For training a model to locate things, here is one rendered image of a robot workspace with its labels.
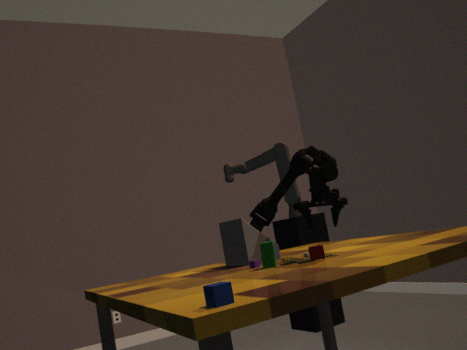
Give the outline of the red block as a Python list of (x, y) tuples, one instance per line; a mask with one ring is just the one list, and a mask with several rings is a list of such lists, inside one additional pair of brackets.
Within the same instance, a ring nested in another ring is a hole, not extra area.
[(325, 258), (323, 245), (309, 246), (309, 255), (311, 260)]

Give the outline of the small purple block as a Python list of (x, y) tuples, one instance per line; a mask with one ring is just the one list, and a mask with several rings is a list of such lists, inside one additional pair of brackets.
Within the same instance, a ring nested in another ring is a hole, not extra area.
[(250, 268), (260, 267), (260, 261), (259, 260), (249, 261), (249, 263), (250, 263)]

